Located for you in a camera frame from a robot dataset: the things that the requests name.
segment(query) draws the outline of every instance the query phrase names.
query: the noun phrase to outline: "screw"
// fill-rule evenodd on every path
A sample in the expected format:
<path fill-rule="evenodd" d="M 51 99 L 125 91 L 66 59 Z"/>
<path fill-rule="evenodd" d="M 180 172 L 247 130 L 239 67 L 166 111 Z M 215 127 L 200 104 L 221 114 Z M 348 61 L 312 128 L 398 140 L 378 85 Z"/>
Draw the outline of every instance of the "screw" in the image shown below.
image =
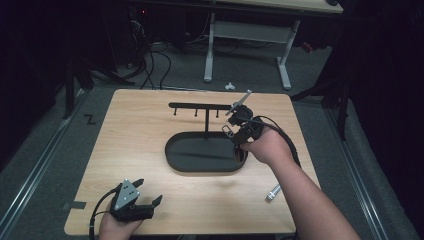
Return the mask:
<path fill-rule="evenodd" d="M 277 186 L 275 186 L 274 189 L 272 189 L 271 192 L 268 193 L 268 195 L 266 196 L 266 199 L 271 201 L 272 199 L 274 199 L 277 196 L 277 193 L 281 190 L 281 186 L 280 184 L 278 184 Z"/>

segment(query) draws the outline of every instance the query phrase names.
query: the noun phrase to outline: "person's right hand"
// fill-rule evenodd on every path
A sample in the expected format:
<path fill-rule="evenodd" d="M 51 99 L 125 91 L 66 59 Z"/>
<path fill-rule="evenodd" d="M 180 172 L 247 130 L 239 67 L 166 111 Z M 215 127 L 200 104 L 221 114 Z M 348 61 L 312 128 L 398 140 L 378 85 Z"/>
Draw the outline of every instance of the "person's right hand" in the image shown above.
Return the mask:
<path fill-rule="evenodd" d="M 261 137 L 253 142 L 240 145 L 240 148 L 251 152 L 260 162 L 274 165 L 275 161 L 293 161 L 287 142 L 280 134 L 269 127 L 264 127 Z"/>

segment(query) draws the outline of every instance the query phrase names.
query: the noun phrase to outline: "desk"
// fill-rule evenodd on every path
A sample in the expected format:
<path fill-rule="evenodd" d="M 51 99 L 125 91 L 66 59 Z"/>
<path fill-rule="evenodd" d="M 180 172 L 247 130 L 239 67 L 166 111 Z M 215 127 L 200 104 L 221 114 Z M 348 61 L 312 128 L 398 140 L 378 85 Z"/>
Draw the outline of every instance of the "desk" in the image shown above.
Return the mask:
<path fill-rule="evenodd" d="M 324 13 L 342 13 L 340 5 L 331 6 L 325 0 L 214 0 L 213 4 L 231 3 L 242 5 L 254 5 L 260 7 L 282 8 L 297 11 L 315 11 Z M 280 57 L 277 57 L 277 66 L 280 72 L 283 88 L 291 89 L 289 76 L 286 69 L 287 57 L 293 45 L 294 38 L 300 24 L 295 20 L 290 27 L 264 26 L 256 24 L 244 24 L 227 21 L 215 21 L 215 13 L 211 14 L 209 26 L 209 47 L 206 55 L 204 81 L 212 81 L 213 73 L 213 44 L 215 37 L 235 38 L 252 41 L 263 41 L 285 44 Z"/>
<path fill-rule="evenodd" d="M 204 118 L 194 110 L 174 109 L 169 102 L 231 104 L 243 93 L 118 90 L 115 92 L 94 146 L 75 201 L 85 209 L 71 209 L 65 232 L 87 235 L 91 213 L 99 199 L 125 178 L 144 178 L 137 204 L 150 204 L 159 195 L 162 203 L 153 219 L 135 234 L 236 234 L 294 232 L 294 223 L 280 193 L 265 201 L 277 184 L 272 171 L 254 159 L 231 173 L 182 173 L 171 168 L 165 145 L 179 132 L 203 131 Z M 255 115 L 275 120 L 297 147 L 305 172 L 318 184 L 290 98 L 282 94 L 253 93 L 244 103 Z M 221 131 L 227 117 L 210 117 L 210 131 Z M 111 197 L 100 206 L 106 208 Z M 96 219 L 96 233 L 101 215 Z"/>

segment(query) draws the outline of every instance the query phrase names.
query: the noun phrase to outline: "wooden tabletop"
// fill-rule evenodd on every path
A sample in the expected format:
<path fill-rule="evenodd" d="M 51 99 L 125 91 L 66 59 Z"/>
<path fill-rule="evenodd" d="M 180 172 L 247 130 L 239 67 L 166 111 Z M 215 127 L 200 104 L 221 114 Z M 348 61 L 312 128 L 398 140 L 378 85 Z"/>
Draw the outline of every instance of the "wooden tabletop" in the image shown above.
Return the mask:
<path fill-rule="evenodd" d="M 331 6 L 325 0 L 216 0 L 217 2 L 258 5 L 322 13 L 342 13 L 340 4 Z"/>
<path fill-rule="evenodd" d="M 231 173 L 183 173 L 171 168 L 165 145 L 174 134 L 203 131 L 204 117 L 194 110 L 174 109 L 169 102 L 232 104 L 243 93 L 118 90 L 104 119 L 65 232 L 88 235 L 89 219 L 99 199 L 124 179 L 143 178 L 137 204 L 150 204 L 163 195 L 153 219 L 135 234 L 284 233 L 295 227 L 282 193 L 271 201 L 266 195 L 277 185 L 272 171 L 249 154 L 245 165 Z M 304 171 L 318 183 L 290 98 L 283 94 L 252 93 L 244 102 L 254 115 L 276 121 L 297 147 Z M 227 124 L 224 112 L 211 113 L 209 131 Z M 100 206 L 104 211 L 112 196 Z M 96 218 L 96 233 L 102 215 Z"/>

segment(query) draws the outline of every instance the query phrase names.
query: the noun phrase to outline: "hand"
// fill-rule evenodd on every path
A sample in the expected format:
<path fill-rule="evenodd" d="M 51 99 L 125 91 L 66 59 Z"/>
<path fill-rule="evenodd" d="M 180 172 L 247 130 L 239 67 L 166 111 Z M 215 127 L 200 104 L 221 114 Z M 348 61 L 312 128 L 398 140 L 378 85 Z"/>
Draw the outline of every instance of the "hand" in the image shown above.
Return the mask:
<path fill-rule="evenodd" d="M 264 127 L 259 139 L 243 143 L 240 148 L 251 152 L 256 159 L 268 165 L 273 165 L 275 161 L 293 161 L 287 142 L 277 131 L 269 127 Z"/>
<path fill-rule="evenodd" d="M 142 223 L 143 220 L 129 223 L 118 222 L 110 213 L 106 212 L 100 223 L 99 239 L 127 240 Z"/>

